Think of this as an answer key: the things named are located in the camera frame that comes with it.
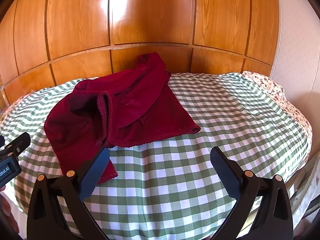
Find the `wooden headboard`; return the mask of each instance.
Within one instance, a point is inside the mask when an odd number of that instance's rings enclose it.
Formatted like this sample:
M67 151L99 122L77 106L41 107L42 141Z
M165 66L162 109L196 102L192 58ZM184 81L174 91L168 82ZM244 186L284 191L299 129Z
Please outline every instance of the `wooden headboard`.
M269 75L278 0L15 0L0 23L3 104L32 90L135 67Z

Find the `human hand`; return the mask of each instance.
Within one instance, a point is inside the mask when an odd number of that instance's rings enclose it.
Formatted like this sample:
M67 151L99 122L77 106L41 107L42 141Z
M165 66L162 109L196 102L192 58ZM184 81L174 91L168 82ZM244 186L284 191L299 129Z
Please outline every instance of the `human hand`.
M4 196L2 196L0 194L0 203L1 203L1 209L2 209L2 212L7 216L10 224L12 225L13 229L19 233L19 227L18 227L18 224L17 222L15 221L12 213L11 213L11 207L10 207L10 204L9 202L4 198Z

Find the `finger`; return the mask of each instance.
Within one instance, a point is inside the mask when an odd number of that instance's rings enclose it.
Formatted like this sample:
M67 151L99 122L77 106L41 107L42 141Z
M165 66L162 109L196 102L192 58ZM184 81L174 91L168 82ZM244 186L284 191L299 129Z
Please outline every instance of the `finger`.
M1 200L1 207L2 207L2 211L3 213L8 217L11 214L11 207L9 202L4 198L4 196L0 197Z
M16 220L14 219L12 213L10 213L10 216L8 217L8 220L9 220L10 224L12 225L14 231L16 231L17 233L19 233L18 224L17 224Z

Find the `bed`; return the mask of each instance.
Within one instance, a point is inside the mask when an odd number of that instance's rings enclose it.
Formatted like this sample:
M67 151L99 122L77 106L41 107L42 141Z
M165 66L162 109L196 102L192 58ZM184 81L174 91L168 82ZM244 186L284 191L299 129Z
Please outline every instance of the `bed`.
M24 212L36 177L62 174L44 121L80 80L24 96L4 113L0 133L6 142L24 131L31 136L30 147L19 156L22 173L7 189ZM268 77L252 72L177 73L169 87L201 131L110 150L119 176L97 186L85 205L111 239L212 235L235 203L210 163L214 146L242 169L267 178L279 174L285 182L307 161L310 124ZM252 209L259 203L257 199ZM71 230L78 233L63 199L60 204Z

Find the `green and white gingham fabric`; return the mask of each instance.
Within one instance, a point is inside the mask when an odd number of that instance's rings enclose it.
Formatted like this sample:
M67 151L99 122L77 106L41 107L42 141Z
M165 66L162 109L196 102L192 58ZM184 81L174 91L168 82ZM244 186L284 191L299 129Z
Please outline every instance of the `green and white gingham fabric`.
M31 136L30 147L19 157L22 173L8 185L25 212L36 177L61 175L44 121L79 81L31 94L0 127L6 143L25 131ZM85 200L110 239L194 240L213 234L235 204L210 163L214 146L243 170L267 178L280 174L285 181L307 155L306 135L298 123L241 74L174 74L169 86L201 131L111 149L119 176L100 184ZM65 202L60 203L77 232Z

